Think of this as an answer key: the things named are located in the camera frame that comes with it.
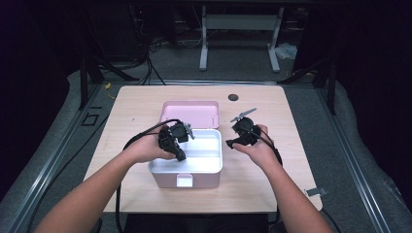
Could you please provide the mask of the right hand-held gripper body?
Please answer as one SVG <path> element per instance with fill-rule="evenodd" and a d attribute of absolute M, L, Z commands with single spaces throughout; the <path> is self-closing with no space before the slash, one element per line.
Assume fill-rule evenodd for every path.
<path fill-rule="evenodd" d="M 260 136 L 260 129 L 254 122 L 248 117 L 248 114 L 254 112 L 256 108 L 252 108 L 248 111 L 245 111 L 234 119 L 231 122 L 234 123 L 232 126 L 233 131 L 238 135 L 238 138 L 244 139 L 247 141 L 248 145 L 254 145 Z"/>

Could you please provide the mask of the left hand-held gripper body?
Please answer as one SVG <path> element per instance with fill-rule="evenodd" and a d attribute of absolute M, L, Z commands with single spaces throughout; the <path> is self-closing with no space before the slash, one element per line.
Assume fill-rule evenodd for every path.
<path fill-rule="evenodd" d="M 187 142 L 189 138 L 194 139 L 189 123 L 177 121 L 172 126 L 165 123 L 159 131 L 158 145 L 166 151 L 179 151 L 181 149 L 180 144 Z"/>

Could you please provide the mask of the pink storage box with lid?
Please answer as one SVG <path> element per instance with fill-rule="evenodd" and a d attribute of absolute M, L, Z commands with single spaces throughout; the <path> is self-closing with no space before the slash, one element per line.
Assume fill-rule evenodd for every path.
<path fill-rule="evenodd" d="M 220 126 L 219 103 L 216 101 L 166 101 L 162 107 L 160 120 L 167 121 L 169 126 L 174 125 L 177 121 L 189 123 L 192 130 L 218 130 Z M 215 188 L 220 183 L 221 171 L 214 174 L 152 173 L 152 175 L 157 185 L 162 188 Z"/>

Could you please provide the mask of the white divided tray insert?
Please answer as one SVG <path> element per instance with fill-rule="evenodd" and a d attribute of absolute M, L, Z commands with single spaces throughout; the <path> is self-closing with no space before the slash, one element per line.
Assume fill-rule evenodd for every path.
<path fill-rule="evenodd" d="M 153 174 L 206 173 L 220 172 L 223 167 L 222 135 L 216 129 L 193 129 L 194 139 L 179 146 L 186 159 L 155 159 L 149 163 Z"/>

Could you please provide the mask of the person's right hand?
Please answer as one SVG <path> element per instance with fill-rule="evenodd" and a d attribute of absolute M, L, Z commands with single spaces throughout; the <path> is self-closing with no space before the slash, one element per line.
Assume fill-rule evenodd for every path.
<path fill-rule="evenodd" d="M 233 148 L 246 153 L 252 161 L 267 175 L 277 174 L 282 166 L 273 150 L 274 143 L 268 135 L 268 128 L 259 124 L 260 139 L 252 146 L 234 144 Z"/>

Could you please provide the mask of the person's left hand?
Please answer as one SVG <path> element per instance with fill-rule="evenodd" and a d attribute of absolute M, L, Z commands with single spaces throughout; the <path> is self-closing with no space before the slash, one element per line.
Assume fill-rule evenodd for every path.
<path fill-rule="evenodd" d="M 171 160 L 175 154 L 161 149 L 158 145 L 158 134 L 161 126 L 151 130 L 131 143 L 122 153 L 131 164 L 144 163 L 157 158 Z"/>

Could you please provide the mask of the person's dark clothed lap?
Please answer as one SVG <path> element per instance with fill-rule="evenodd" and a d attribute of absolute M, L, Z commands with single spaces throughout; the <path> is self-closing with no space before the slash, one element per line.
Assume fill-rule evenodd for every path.
<path fill-rule="evenodd" d="M 268 233 L 267 215 L 128 215 L 124 233 Z"/>

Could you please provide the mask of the small yellow floor item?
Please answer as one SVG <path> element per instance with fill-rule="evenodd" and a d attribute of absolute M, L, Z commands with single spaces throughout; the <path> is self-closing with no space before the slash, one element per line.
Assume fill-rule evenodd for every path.
<path fill-rule="evenodd" d="M 112 94 L 110 93 L 110 88 L 111 88 L 111 86 L 112 86 L 111 83 L 106 83 L 106 84 L 104 85 L 105 92 L 106 92 L 106 94 L 107 94 L 107 96 L 108 96 L 109 98 L 115 100 L 115 99 L 116 99 L 116 96 L 114 96 L 114 95 L 112 95 Z"/>

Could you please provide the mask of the clear plastic bag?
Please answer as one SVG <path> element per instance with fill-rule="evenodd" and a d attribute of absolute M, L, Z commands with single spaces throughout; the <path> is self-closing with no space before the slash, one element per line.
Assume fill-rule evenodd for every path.
<path fill-rule="evenodd" d="M 275 53 L 281 59 L 295 59 L 297 47 L 289 43 L 284 43 L 275 49 Z"/>

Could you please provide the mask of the grey metal table clamp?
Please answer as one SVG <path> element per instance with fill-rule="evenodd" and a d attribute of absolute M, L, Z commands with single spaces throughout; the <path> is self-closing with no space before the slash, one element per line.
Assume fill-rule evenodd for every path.
<path fill-rule="evenodd" d="M 323 196 L 327 194 L 327 190 L 323 187 L 315 187 L 315 188 L 311 188 L 311 189 L 305 189 L 305 193 L 307 196 L 311 197 L 311 196 Z"/>

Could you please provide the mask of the black metal stand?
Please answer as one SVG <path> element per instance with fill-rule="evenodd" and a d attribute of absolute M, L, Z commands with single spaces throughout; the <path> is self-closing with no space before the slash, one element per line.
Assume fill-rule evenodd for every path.
<path fill-rule="evenodd" d="M 134 82 L 138 81 L 138 78 L 133 78 L 127 75 L 119 68 L 110 64 L 103 58 L 95 54 L 84 55 L 81 60 L 80 67 L 80 84 L 81 84 L 81 102 L 79 109 L 82 110 L 88 102 L 88 79 L 91 79 L 95 83 L 102 83 L 104 80 L 103 74 L 100 71 L 100 66 L 108 69 L 115 75 L 124 79 L 125 81 Z"/>
<path fill-rule="evenodd" d="M 329 111 L 335 114 L 335 88 L 336 88 L 336 61 L 334 58 L 324 58 L 307 68 L 293 73 L 290 77 L 278 82 L 278 84 L 291 84 L 303 78 L 310 72 L 315 72 L 312 85 L 315 88 L 326 89 L 326 105 Z"/>

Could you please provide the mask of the white metal desk frame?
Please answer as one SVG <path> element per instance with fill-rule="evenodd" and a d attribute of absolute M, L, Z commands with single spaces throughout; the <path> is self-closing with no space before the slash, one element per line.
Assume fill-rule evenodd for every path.
<path fill-rule="evenodd" d="M 277 15 L 219 15 L 209 14 L 207 12 L 207 7 L 203 6 L 201 15 L 202 47 L 199 60 L 199 70 L 205 71 L 207 69 L 207 32 L 209 30 L 253 30 L 272 32 L 271 41 L 266 45 L 266 47 L 272 71 L 274 73 L 279 73 L 280 64 L 275 49 L 277 47 L 277 40 L 284 18 L 284 10 L 284 8 L 280 8 Z"/>

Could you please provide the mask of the aluminium floor rail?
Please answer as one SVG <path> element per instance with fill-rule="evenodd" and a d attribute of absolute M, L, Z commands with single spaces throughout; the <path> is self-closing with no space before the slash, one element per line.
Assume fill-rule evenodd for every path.
<path fill-rule="evenodd" d="M 330 121 L 333 131 L 343 149 L 343 157 L 347 164 L 348 170 L 355 183 L 360 199 L 367 211 L 371 223 L 377 233 L 392 233 L 381 208 L 379 207 L 375 195 L 373 194 L 369 183 L 360 167 L 360 164 L 352 150 L 349 141 L 343 131 L 337 115 L 334 115 L 327 104 L 327 94 L 323 89 L 316 89 L 316 93 L 321 101 L 323 108 L 326 110 L 326 116 Z"/>
<path fill-rule="evenodd" d="M 80 184 L 112 103 L 101 85 L 90 89 L 80 110 L 76 89 L 27 166 L 0 202 L 0 233 L 32 233 L 49 210 Z"/>

